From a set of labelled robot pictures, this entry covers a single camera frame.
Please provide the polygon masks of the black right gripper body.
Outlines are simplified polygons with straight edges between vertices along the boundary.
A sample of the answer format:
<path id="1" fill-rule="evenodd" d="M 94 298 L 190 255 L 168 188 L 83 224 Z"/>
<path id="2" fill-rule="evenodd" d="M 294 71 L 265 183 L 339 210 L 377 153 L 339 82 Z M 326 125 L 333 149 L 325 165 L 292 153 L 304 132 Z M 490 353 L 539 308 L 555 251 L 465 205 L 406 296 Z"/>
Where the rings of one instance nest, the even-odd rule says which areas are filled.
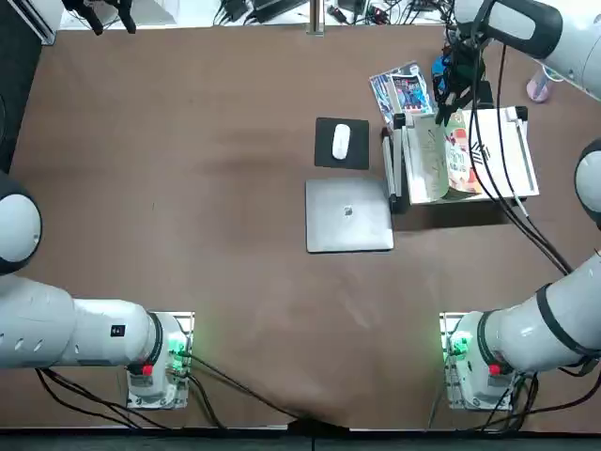
<path id="1" fill-rule="evenodd" d="M 477 30 L 471 34 L 469 28 L 462 29 L 456 25 L 449 25 L 444 31 L 444 59 L 474 59 L 482 55 L 484 33 Z"/>

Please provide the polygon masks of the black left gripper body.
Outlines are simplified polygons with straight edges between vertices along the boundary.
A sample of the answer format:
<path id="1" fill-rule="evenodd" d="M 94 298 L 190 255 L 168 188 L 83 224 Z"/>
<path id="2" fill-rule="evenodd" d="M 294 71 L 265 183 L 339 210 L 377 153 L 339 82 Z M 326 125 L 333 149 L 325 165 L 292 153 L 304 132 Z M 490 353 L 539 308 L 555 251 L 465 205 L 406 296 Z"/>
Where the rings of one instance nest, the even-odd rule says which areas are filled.
<path id="1" fill-rule="evenodd" d="M 109 5 L 117 10 L 130 10 L 132 6 L 132 0 L 63 0 L 62 3 L 67 10 L 94 8 L 97 4 Z"/>

